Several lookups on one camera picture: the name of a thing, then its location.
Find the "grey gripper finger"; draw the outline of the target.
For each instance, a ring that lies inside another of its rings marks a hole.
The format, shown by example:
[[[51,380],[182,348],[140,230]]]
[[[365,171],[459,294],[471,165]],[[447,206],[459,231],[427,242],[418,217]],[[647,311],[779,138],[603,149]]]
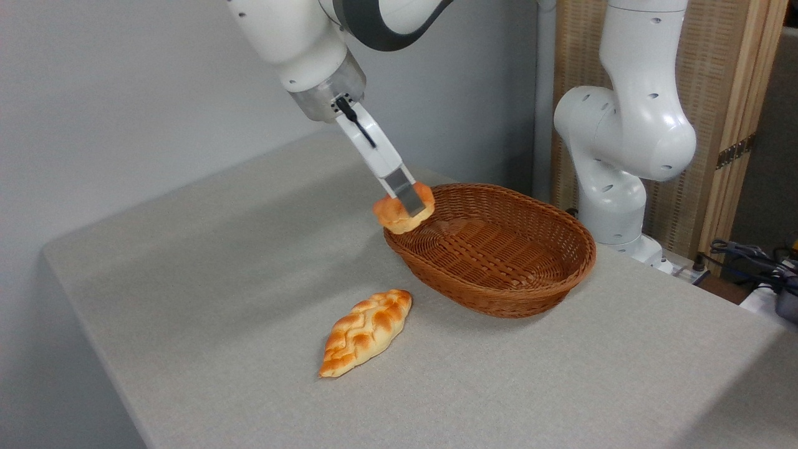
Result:
[[[426,208],[414,188],[415,178],[404,164],[382,177],[381,184],[391,198],[399,199],[408,216],[416,217]]]

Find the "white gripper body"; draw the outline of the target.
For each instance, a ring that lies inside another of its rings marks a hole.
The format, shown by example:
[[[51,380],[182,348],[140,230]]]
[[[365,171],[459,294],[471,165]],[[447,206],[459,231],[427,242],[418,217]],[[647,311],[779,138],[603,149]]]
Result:
[[[390,139],[361,103],[337,102],[335,108],[341,113],[336,118],[337,123],[377,179],[381,180],[403,164]]]

